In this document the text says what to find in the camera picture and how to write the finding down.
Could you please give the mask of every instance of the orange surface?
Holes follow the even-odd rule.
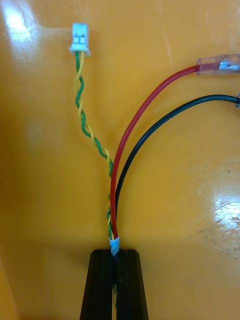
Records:
[[[72,23],[89,25],[84,110],[114,158],[163,79],[199,57],[240,52],[240,1],[0,0],[0,7],[1,306],[8,281],[20,320],[76,320],[90,253],[108,247],[110,180],[77,116]],[[120,168],[168,111],[202,95],[237,95],[239,83],[190,75],[172,84],[139,121]],[[140,253],[150,320],[239,319],[239,147],[239,110],[210,102],[159,129],[134,160],[118,232],[123,248]]]

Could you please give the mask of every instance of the connector housing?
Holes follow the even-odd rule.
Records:
[[[240,73],[240,54],[223,54],[198,59],[198,75],[224,76]]]
[[[90,56],[89,28],[86,23],[72,24],[72,44],[69,50],[71,53],[75,51],[85,52],[87,56]]]

